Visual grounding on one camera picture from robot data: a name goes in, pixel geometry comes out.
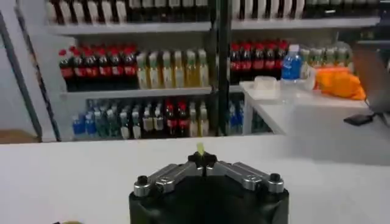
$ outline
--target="orange object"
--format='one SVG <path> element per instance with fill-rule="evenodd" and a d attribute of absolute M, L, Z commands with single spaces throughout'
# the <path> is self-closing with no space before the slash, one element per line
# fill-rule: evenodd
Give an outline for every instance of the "orange object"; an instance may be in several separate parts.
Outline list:
<path fill-rule="evenodd" d="M 366 93 L 358 77 L 348 68 L 320 68 L 316 74 L 316 88 L 322 93 L 352 100 L 364 100 Z"/>

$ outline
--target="red label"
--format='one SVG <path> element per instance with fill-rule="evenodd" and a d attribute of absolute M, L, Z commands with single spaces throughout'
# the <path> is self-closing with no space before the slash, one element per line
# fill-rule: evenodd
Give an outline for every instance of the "red label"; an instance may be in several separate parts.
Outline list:
<path fill-rule="evenodd" d="M 275 68 L 282 68 L 282 66 L 283 66 L 283 60 L 275 61 Z"/>
<path fill-rule="evenodd" d="M 243 61 L 241 62 L 241 69 L 242 70 L 250 70 L 252 67 L 252 62 L 251 61 Z"/>
<path fill-rule="evenodd" d="M 239 63 L 237 63 L 237 62 L 231 62 L 230 63 L 230 70 L 237 71 L 237 70 L 240 70 L 240 69 L 241 69 L 241 67 L 240 67 Z"/>
<path fill-rule="evenodd" d="M 253 68 L 256 70 L 260 70 L 264 68 L 264 60 L 254 61 Z"/>
<path fill-rule="evenodd" d="M 167 120 L 166 125 L 170 128 L 174 128 L 177 126 L 177 120 Z"/>
<path fill-rule="evenodd" d="M 85 68 L 75 68 L 74 73 L 79 77 L 85 77 L 87 75 L 87 70 Z"/>
<path fill-rule="evenodd" d="M 185 127 L 187 127 L 187 126 L 189 126 L 189 120 L 179 120 L 179 126 L 181 127 L 181 128 L 185 128 Z"/>
<path fill-rule="evenodd" d="M 64 77 L 64 78 L 70 78 L 73 76 L 73 71 L 71 68 L 62 68 L 61 74 L 62 74 L 62 77 Z"/>
<path fill-rule="evenodd" d="M 133 76 L 137 74 L 137 67 L 135 66 L 125 66 L 124 73 L 128 76 Z"/>
<path fill-rule="evenodd" d="M 273 69 L 275 67 L 275 61 L 266 61 L 265 65 L 266 69 Z"/>
<path fill-rule="evenodd" d="M 111 67 L 100 67 L 100 75 L 103 76 L 111 76 L 112 75 L 112 70 Z"/>
<path fill-rule="evenodd" d="M 123 67 L 122 66 L 112 66 L 112 74 L 113 75 L 121 75 L 123 74 Z"/>
<path fill-rule="evenodd" d="M 89 76 L 89 77 L 96 77 L 98 75 L 99 75 L 98 67 L 87 68 L 87 76 Z"/>

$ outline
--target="white shelf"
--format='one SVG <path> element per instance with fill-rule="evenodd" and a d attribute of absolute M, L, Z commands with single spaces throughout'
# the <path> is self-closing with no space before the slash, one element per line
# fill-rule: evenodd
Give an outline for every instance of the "white shelf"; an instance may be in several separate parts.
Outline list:
<path fill-rule="evenodd" d="M 50 33 L 57 35 L 94 35 L 110 33 L 160 33 L 160 32 L 205 32 L 211 29 L 210 22 L 201 23 L 142 23 L 108 25 L 48 26 Z"/>
<path fill-rule="evenodd" d="M 242 93 L 243 89 L 240 85 L 229 86 L 229 93 Z"/>
<path fill-rule="evenodd" d="M 76 99 L 100 98 L 137 98 L 158 96 L 206 95 L 211 93 L 211 87 L 175 88 L 175 89 L 132 89 L 122 91 L 91 91 L 76 93 L 61 93 L 62 97 Z"/>
<path fill-rule="evenodd" d="M 379 21 L 379 17 L 244 20 L 232 21 L 232 30 L 354 28 L 374 26 Z"/>

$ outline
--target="white counter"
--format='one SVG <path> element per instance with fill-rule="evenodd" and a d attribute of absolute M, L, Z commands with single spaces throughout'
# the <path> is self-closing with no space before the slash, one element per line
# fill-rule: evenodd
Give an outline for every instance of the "white counter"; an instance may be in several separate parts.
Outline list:
<path fill-rule="evenodd" d="M 354 127 L 343 121 L 355 114 L 372 114 L 364 101 L 347 100 L 282 85 L 275 99 L 262 99 L 252 90 L 252 82 L 242 82 L 245 94 L 244 134 L 250 134 L 252 108 L 275 134 L 317 138 L 383 138 L 390 142 L 390 128 L 376 117 L 373 123 Z"/>
<path fill-rule="evenodd" d="M 386 141 L 243 136 L 0 145 L 0 223 L 128 224 L 136 177 L 185 162 L 197 142 L 221 160 L 280 173 L 292 224 L 388 221 Z"/>

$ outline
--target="blue bottle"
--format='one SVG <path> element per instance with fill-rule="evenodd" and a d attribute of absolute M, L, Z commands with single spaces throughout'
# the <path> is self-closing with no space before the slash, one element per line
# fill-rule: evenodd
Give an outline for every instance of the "blue bottle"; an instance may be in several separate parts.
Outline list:
<path fill-rule="evenodd" d="M 282 79 L 297 80 L 300 77 L 302 59 L 299 56 L 299 45 L 292 44 L 288 49 L 288 54 L 283 60 Z"/>

